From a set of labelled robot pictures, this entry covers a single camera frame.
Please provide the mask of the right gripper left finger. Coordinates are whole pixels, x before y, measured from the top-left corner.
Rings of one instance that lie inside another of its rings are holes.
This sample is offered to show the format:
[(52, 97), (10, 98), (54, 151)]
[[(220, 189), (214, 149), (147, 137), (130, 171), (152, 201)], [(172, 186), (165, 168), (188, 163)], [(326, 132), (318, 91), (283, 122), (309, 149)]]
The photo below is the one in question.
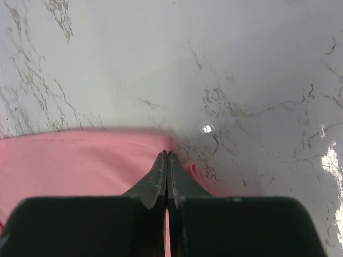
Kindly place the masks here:
[(1, 256), (164, 256), (167, 154), (119, 196), (35, 197), (11, 213)]

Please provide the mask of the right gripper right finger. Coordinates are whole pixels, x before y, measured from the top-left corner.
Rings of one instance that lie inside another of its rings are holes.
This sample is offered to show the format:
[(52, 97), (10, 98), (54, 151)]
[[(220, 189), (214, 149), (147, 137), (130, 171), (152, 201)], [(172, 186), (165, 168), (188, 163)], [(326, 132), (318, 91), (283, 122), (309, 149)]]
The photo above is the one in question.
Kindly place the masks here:
[(171, 256), (325, 256), (307, 210), (288, 197), (215, 197), (167, 156)]

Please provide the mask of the light pink t-shirt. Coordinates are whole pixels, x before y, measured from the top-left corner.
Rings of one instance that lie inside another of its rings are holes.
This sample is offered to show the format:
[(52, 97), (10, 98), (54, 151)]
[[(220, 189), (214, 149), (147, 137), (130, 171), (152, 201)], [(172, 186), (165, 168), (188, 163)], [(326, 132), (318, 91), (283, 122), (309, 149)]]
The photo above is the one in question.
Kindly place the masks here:
[[(2, 140), (1, 234), (15, 207), (28, 198), (124, 194), (161, 152), (180, 161), (171, 138), (158, 134), (71, 131)], [(180, 163), (198, 183), (195, 164)], [(171, 256), (167, 180), (165, 198), (164, 256)]]

